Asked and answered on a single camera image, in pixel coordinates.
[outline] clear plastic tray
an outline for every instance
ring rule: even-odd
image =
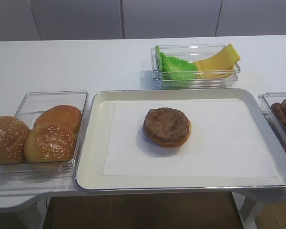
[[[281,103],[286,99],[286,93],[266,93],[259,95],[259,99],[261,100],[260,108],[264,116],[286,152],[286,128],[280,123],[271,110],[272,104]]]
[[[0,165],[0,176],[11,175],[23,177],[55,177],[65,173],[72,175],[78,162],[87,129],[89,108],[88,93],[86,91],[70,92],[36,92],[27,93],[14,117],[23,121],[30,129],[34,127],[36,119],[46,110],[58,105],[72,105],[82,112],[82,122],[79,129],[74,156],[70,161],[42,162]]]
[[[165,55],[181,58],[189,62],[207,59],[225,47],[224,44],[204,44],[204,45],[168,45],[159,46],[160,51]],[[160,89],[185,89],[185,88],[225,88],[231,87],[238,80],[240,67],[234,65],[232,70],[217,70],[217,71],[187,71],[174,72],[175,75],[182,77],[183,74],[213,74],[214,79],[190,79],[190,80],[166,80],[168,74],[172,72],[161,72],[159,68],[158,57],[155,48],[151,49],[152,53],[152,68],[153,81]],[[227,78],[218,78],[219,74],[228,74]]]

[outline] floor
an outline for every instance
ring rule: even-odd
[[[49,207],[43,229],[242,229],[228,192],[61,197]],[[256,223],[286,229],[286,203],[267,205]],[[0,214],[0,229],[9,228],[25,226],[15,213]]]

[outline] white tray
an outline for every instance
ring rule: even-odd
[[[159,147],[142,132],[149,109],[159,107],[191,121],[183,146]],[[286,187],[286,154],[248,91],[101,92],[76,182],[86,190]]]

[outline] yellow cheese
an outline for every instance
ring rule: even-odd
[[[194,62],[199,71],[232,70],[234,65],[240,60],[240,56],[231,44],[225,46],[219,53],[208,59]],[[230,73],[199,74],[200,79],[224,78]]]

